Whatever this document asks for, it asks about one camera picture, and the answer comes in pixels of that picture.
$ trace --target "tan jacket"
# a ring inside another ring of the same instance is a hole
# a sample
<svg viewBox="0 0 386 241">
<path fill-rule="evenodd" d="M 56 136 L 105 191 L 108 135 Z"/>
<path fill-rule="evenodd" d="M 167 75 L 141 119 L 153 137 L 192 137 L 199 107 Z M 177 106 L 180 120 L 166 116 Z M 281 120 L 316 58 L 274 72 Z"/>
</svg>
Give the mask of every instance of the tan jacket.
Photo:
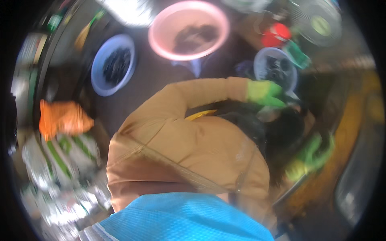
<svg viewBox="0 0 386 241">
<path fill-rule="evenodd" d="M 236 206 L 273 230 L 269 171 L 237 126 L 215 116 L 185 119 L 187 109 L 246 101 L 247 79 L 196 79 L 167 85 L 131 113 L 110 142 L 108 187 L 115 212 L 143 194 L 236 193 Z"/>
</svg>

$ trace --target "hand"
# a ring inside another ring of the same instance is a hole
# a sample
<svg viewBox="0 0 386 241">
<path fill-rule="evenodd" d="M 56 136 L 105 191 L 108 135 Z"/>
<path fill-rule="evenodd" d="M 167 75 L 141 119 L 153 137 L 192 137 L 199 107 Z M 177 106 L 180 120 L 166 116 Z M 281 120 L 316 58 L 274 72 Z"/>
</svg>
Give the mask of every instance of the hand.
<svg viewBox="0 0 386 241">
<path fill-rule="evenodd" d="M 275 98 L 283 89 L 268 80 L 249 81 L 247 83 L 247 100 L 260 105 L 284 107 L 283 101 Z"/>
</svg>

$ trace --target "plastic basin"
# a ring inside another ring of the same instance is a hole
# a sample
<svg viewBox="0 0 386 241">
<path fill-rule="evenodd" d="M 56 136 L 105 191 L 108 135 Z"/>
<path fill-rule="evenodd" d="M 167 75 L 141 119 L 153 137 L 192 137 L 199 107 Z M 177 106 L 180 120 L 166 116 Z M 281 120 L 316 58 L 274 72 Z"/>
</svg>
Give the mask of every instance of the plastic basin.
<svg viewBox="0 0 386 241">
<path fill-rule="evenodd" d="M 130 49 L 130 65 L 126 75 L 116 86 L 114 86 L 106 82 L 103 75 L 103 65 L 105 64 L 106 59 L 119 48 Z M 136 56 L 137 53 L 135 52 L 134 41 L 130 36 L 120 34 L 109 38 L 98 50 L 91 67 L 91 84 L 94 91 L 100 96 L 110 96 L 124 87 L 133 76 L 137 64 Z"/>
<path fill-rule="evenodd" d="M 296 84 L 298 82 L 298 73 L 296 71 L 296 67 L 292 64 L 291 59 L 288 57 L 286 53 L 284 53 L 282 50 L 268 47 L 261 49 L 255 57 L 255 61 L 253 63 L 253 70 L 255 72 L 256 79 L 265 79 L 267 76 L 267 57 L 271 56 L 273 58 L 276 58 L 278 60 L 282 59 L 288 59 L 291 63 L 291 68 L 289 71 L 286 71 L 286 75 L 289 77 L 288 79 L 291 81 L 289 89 L 286 91 L 287 93 L 293 92 L 293 90 L 296 88 Z"/>
<path fill-rule="evenodd" d="M 218 39 L 212 47 L 195 54 L 173 52 L 174 39 L 188 25 L 213 25 L 218 29 Z M 149 29 L 149 44 L 161 57 L 174 61 L 190 61 L 216 51 L 229 35 L 229 21 L 215 5 L 203 1 L 183 1 L 161 11 Z"/>
</svg>

